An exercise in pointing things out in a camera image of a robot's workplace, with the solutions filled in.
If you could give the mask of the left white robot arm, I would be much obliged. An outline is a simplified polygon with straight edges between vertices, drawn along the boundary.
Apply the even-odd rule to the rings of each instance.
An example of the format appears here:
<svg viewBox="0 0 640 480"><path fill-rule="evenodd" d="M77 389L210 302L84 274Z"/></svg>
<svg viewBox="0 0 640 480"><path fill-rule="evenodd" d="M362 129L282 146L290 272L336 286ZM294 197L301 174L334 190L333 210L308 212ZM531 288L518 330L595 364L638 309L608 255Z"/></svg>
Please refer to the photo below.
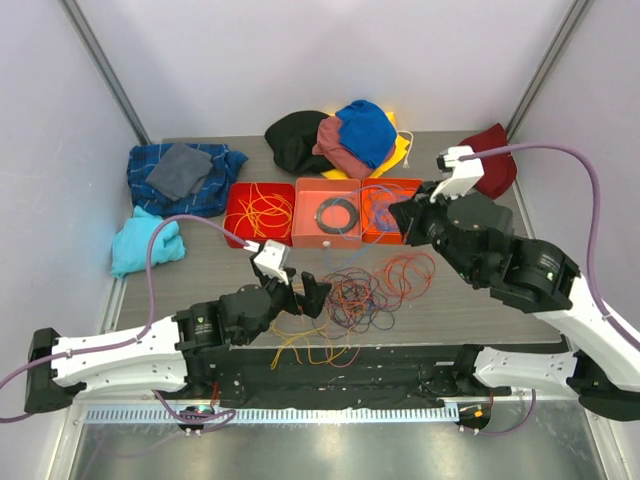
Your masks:
<svg viewBox="0 0 640 480"><path fill-rule="evenodd" d="M24 411L49 413L75 398L127 390L185 392L205 397L213 385L214 357L245 346L287 312L316 318L331 290L304 272L303 290L262 277L215 301L153 322L149 328L89 337L62 337L53 328L36 331L28 360Z"/></svg>

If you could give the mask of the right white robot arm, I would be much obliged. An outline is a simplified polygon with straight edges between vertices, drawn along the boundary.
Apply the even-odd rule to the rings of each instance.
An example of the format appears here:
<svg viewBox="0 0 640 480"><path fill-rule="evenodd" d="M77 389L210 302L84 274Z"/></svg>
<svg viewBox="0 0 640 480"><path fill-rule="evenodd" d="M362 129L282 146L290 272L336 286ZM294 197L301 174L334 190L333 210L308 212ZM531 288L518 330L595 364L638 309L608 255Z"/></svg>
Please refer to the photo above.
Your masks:
<svg viewBox="0 0 640 480"><path fill-rule="evenodd" d="M601 417L638 420L638 331L601 313L587 279L560 248L515 235L510 209L481 193L441 197L438 186L425 182L410 199L390 205L403 244L432 246L473 289L551 325L574 346L555 354L467 346L451 371L455 389L574 393Z"/></svg>

